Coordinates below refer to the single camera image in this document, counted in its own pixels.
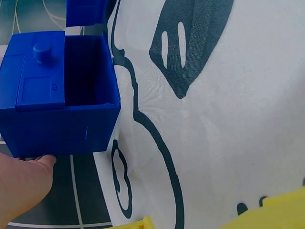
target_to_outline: black cartoon outline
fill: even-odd
[[[200,72],[203,70],[215,45],[217,44],[220,36],[222,35],[223,30],[226,26],[228,17],[232,10],[232,5],[233,5],[234,0],[206,0],[204,2],[204,4],[201,3],[201,5],[197,0],[191,0],[191,2],[189,0],[180,0],[180,1],[185,3],[184,6],[193,4],[193,7],[194,7],[194,5],[197,5],[197,6],[201,6],[202,9],[205,9],[205,10],[207,9],[206,14],[204,14],[204,16],[203,16],[203,20],[205,21],[204,23],[207,23],[207,22],[210,23],[210,26],[207,26],[205,28],[206,31],[204,31],[204,34],[203,34],[204,41],[203,41],[203,43],[200,41],[193,42],[193,44],[195,46],[198,44],[201,45],[202,50],[199,53],[200,55],[199,56],[197,55],[195,57],[195,59],[193,60],[192,56],[194,56],[194,55],[193,55],[193,53],[191,53],[191,56],[189,55],[190,58],[188,58],[188,54],[190,54],[188,51],[194,50],[194,47],[191,47],[191,48],[187,47],[187,50],[186,50],[186,52],[187,52],[186,59],[187,60],[186,60],[186,64],[185,64],[184,68],[181,67],[181,61],[177,62],[178,65],[180,65],[180,68],[178,68],[180,70],[179,71],[180,74],[167,74],[168,73],[167,69],[164,68],[163,71],[161,69],[161,68],[163,68],[162,67],[163,60],[162,60],[162,58],[160,58],[161,49],[160,49],[160,47],[158,47],[158,45],[160,45],[160,39],[161,39],[162,32],[166,30],[163,27],[164,20],[167,20],[167,18],[166,18],[167,15],[164,14],[164,12],[166,11],[166,8],[171,8],[171,11],[172,11],[173,6],[176,6],[179,8],[183,7],[183,5],[178,4],[176,2],[176,0],[166,0],[163,5],[163,9],[162,9],[161,15],[159,17],[158,25],[157,25],[157,28],[155,31],[154,39],[153,39],[151,48],[149,50],[149,55],[150,55],[151,60],[157,65],[157,67],[164,74],[166,80],[170,84],[171,88],[174,90],[174,93],[176,94],[176,96],[178,98],[182,99],[186,96],[187,90],[188,90],[189,86],[191,85],[191,83],[199,76]],[[114,11],[116,2],[117,2],[117,0],[109,1],[109,4],[107,6],[106,23],[108,22],[110,15]],[[173,159],[172,159],[171,153],[169,152],[165,142],[163,141],[159,131],[157,130],[157,128],[155,127],[153,122],[144,113],[139,111],[138,84],[136,81],[136,76],[135,76],[133,65],[132,65],[131,61],[127,57],[125,57],[124,49],[119,50],[114,44],[114,31],[115,31],[115,27],[116,27],[120,3],[121,3],[121,0],[118,0],[118,4],[117,4],[115,16],[114,16],[114,21],[113,21],[113,25],[112,25],[112,31],[111,31],[111,51],[112,51],[112,55],[113,55],[113,59],[112,59],[113,64],[126,68],[130,73],[132,88],[134,91],[134,93],[133,93],[133,119],[134,119],[134,121],[140,123],[144,128],[146,128],[149,131],[149,133],[153,137],[155,143],[157,144],[158,149],[160,150],[160,152],[163,156],[166,168],[169,173],[171,185],[173,188],[174,199],[175,199],[175,203],[176,203],[175,229],[183,229],[184,224],[185,224],[183,195],[182,195],[180,181],[179,181],[178,175],[176,173],[175,166],[173,164]],[[193,29],[191,25],[192,25],[192,21],[188,21],[187,29],[189,29],[189,28]],[[190,34],[188,34],[188,32],[197,33],[198,31],[197,30],[195,30],[195,31],[187,30],[185,32],[186,32],[186,42],[189,43],[190,38],[192,38],[192,36]],[[175,36],[173,40],[178,39],[178,37],[176,36],[176,32],[173,33],[173,36]],[[169,54],[173,54],[172,57],[177,57],[177,53],[178,53],[177,50],[175,52],[175,50],[172,51],[169,48]],[[177,80],[176,79],[177,75],[185,77],[184,71],[186,71],[186,75],[188,76],[187,79],[181,80],[181,78],[180,78]]]
[[[126,182],[127,190],[128,190],[128,207],[127,207],[127,209],[123,208],[123,206],[121,204],[121,201],[120,201],[120,198],[119,198],[119,192],[121,190],[121,187],[120,187],[120,182],[118,180],[118,176],[116,174],[114,161],[113,161],[114,153],[115,153],[116,150],[118,150],[120,160],[122,161],[123,166],[124,166],[124,180]],[[128,166],[127,166],[126,159],[125,159],[124,154],[122,153],[122,151],[119,149],[118,140],[116,140],[116,139],[113,141],[113,145],[112,145],[111,162],[112,162],[112,175],[113,175],[113,182],[114,182],[114,187],[115,187],[115,194],[116,194],[116,197],[118,199],[120,209],[121,209],[123,215],[126,218],[130,219],[130,217],[132,216],[132,186],[130,184],[130,180],[129,180],[128,175],[127,175]]]
[[[168,170],[171,185],[173,188],[173,195],[174,195],[175,204],[176,204],[175,229],[184,229],[184,203],[183,203],[182,190],[181,190],[178,175],[176,173],[175,166],[173,164],[173,159],[172,159],[171,153],[169,152],[165,142],[163,141],[159,131],[157,130],[157,128],[155,127],[153,122],[144,113],[139,111],[138,83],[136,81],[133,65],[132,65],[131,61],[127,57],[125,57],[124,49],[119,50],[114,44],[114,31],[115,31],[115,26],[116,26],[116,22],[117,22],[117,16],[118,16],[119,8],[120,8],[120,3],[121,3],[121,0],[118,0],[115,17],[114,17],[114,21],[113,21],[113,26],[112,26],[112,32],[111,32],[111,52],[113,55],[112,61],[113,61],[114,65],[122,66],[122,67],[126,68],[130,73],[132,88],[134,91],[134,93],[133,93],[133,119],[134,119],[134,121],[138,122],[145,129],[148,130],[148,132],[154,139],[158,149],[160,150],[160,152],[164,158],[164,162],[165,162],[166,168]]]

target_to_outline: white cable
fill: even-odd
[[[81,208],[80,208],[80,203],[78,201],[77,188],[76,188],[73,155],[70,155],[70,164],[71,164],[71,175],[72,175],[72,184],[73,184],[73,192],[74,192],[74,199],[75,199],[75,205],[76,205],[76,212],[77,212],[77,217],[78,217],[78,221],[79,221],[79,224],[80,224],[80,228],[83,229],[84,226],[82,224],[82,219],[81,219]]]
[[[57,16],[55,16],[55,15],[53,15],[53,14],[51,14],[51,13],[49,12],[49,10],[48,10],[48,8],[47,8],[46,3],[44,2],[44,0],[42,0],[42,3],[43,3],[43,7],[44,7],[44,9],[46,10],[46,12],[47,12],[49,18],[50,18],[50,19],[54,22],[54,24],[57,25],[61,30],[64,30],[65,28],[62,27],[61,25],[59,25],[59,24],[57,23],[56,20],[54,20],[54,18],[57,18]]]

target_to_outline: blue lid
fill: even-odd
[[[107,0],[67,0],[66,26],[102,24]]]

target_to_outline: finger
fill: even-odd
[[[42,156],[39,160],[37,160],[37,162],[43,164],[45,167],[47,167],[47,169],[52,171],[56,163],[56,157],[53,155],[45,155]]]

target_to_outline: yellow object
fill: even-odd
[[[305,188],[265,198],[220,229],[305,229]]]
[[[113,229],[154,229],[154,226],[151,218],[149,216],[145,216],[144,219],[141,221],[114,227]]]

